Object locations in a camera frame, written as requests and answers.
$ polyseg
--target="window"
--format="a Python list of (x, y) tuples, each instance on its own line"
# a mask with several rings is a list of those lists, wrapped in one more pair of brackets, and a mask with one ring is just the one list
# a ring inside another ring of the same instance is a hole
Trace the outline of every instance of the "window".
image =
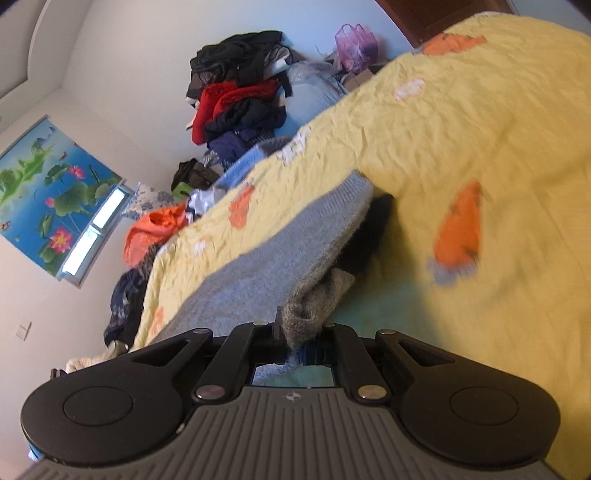
[(117, 186), (95, 213), (90, 224), (70, 251), (57, 275), (60, 280), (67, 279), (77, 287), (89, 272), (100, 249), (119, 222), (119, 214), (127, 205), (131, 191), (123, 185)]

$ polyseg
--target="metal screw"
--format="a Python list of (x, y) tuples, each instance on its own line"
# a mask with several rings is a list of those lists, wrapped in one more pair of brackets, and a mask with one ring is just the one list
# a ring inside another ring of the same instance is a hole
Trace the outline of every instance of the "metal screw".
[(195, 392), (197, 398), (200, 398), (201, 400), (217, 400), (218, 398), (222, 398), (225, 394), (226, 391), (219, 385), (204, 385), (199, 387)]
[(366, 400), (379, 400), (388, 395), (386, 389), (379, 385), (364, 385), (363, 387), (359, 387), (357, 393), (361, 398), (365, 398)]

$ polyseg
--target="light switch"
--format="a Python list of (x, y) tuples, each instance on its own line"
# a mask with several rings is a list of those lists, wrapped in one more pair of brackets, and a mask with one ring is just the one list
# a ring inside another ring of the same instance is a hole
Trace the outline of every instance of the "light switch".
[(31, 325), (32, 322), (20, 324), (17, 329), (17, 337), (25, 341), (27, 339), (27, 335), (29, 334), (29, 330), (31, 329)]

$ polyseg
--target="blanket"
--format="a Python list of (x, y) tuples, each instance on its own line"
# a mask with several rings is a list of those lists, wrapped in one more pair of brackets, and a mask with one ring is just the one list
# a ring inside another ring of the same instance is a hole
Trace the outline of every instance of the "blanket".
[(229, 335), (254, 319), (274, 322), (281, 307), (285, 338), (296, 351), (322, 330), (355, 279), (350, 262), (332, 266), (361, 229), (372, 193), (371, 183), (353, 172), (277, 235), (205, 279), (155, 341), (198, 327)]
[[(434, 42), (303, 127), (168, 242), (135, 344), (357, 169), (397, 208), (333, 320), (363, 336), (394, 328), (542, 386), (561, 411), (548, 462), (581, 480), (591, 471), (591, 39), (483, 15)], [(434, 246), (473, 182), (475, 268), (441, 283)]]

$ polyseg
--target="lotus painting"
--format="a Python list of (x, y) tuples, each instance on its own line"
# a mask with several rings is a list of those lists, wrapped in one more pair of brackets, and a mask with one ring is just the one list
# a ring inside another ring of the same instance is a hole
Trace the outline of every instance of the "lotus painting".
[(0, 234), (55, 277), (120, 181), (44, 118), (0, 157)]

